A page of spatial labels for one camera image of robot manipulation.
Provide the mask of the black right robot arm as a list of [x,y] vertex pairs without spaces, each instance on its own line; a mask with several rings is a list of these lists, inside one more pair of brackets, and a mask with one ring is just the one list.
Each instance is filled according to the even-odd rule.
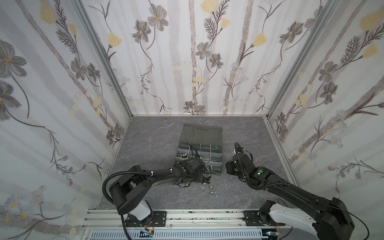
[[235,149],[232,160],[226,163],[227,173],[237,176],[256,191],[267,191],[295,206],[284,209],[274,201],[266,201],[259,209],[259,221],[285,223],[302,229],[320,240],[349,240],[355,229],[343,201],[331,200],[307,192],[265,167],[253,163],[253,155],[242,147]]

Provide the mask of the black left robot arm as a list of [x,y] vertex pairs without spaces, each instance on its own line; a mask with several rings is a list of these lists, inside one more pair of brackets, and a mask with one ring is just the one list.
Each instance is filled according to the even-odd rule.
[[102,192],[120,216],[130,214],[138,221],[146,222],[153,211],[144,197],[152,187],[186,188],[191,183],[209,184],[211,176],[205,170],[206,165],[199,155],[177,162],[168,170],[150,171],[136,165],[108,176],[102,184]]

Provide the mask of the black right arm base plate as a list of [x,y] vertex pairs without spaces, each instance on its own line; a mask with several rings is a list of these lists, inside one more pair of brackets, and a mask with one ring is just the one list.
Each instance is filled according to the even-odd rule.
[[255,211],[243,211],[243,220],[247,227],[277,227],[277,223],[272,219],[268,213]]

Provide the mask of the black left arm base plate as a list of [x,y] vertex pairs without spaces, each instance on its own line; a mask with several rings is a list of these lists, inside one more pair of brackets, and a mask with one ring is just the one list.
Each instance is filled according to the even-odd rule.
[[149,216],[147,216],[141,221],[139,221],[133,215],[128,215],[124,223],[125,223],[125,226],[129,228],[165,227],[166,219],[167,219],[166,211],[154,211],[153,213],[151,213]]

